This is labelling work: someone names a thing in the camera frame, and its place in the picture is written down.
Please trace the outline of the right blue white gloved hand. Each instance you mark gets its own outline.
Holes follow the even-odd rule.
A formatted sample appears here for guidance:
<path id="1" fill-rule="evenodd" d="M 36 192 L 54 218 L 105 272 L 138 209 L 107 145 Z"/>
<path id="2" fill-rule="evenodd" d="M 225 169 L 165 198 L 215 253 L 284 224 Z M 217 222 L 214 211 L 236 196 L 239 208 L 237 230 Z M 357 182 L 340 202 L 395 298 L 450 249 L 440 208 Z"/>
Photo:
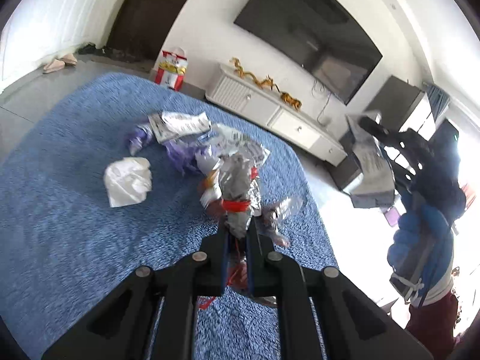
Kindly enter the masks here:
<path id="1" fill-rule="evenodd" d="M 443 214 L 431 205 L 410 209 L 399 219 L 387 252 L 391 284 L 416 308 L 432 305 L 453 287 L 453 233 Z"/>

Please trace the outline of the red sleeved forearm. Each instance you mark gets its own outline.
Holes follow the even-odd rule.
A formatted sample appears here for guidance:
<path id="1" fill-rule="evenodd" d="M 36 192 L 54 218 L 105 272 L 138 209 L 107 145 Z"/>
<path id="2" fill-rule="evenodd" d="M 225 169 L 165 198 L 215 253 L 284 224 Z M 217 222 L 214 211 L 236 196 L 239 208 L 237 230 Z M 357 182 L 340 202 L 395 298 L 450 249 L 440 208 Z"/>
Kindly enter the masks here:
<path id="1" fill-rule="evenodd" d="M 410 320 L 405 329 L 430 351 L 434 359 L 446 359 L 456 344 L 453 330 L 457 311 L 458 300 L 452 292 L 428 306 L 409 306 Z"/>

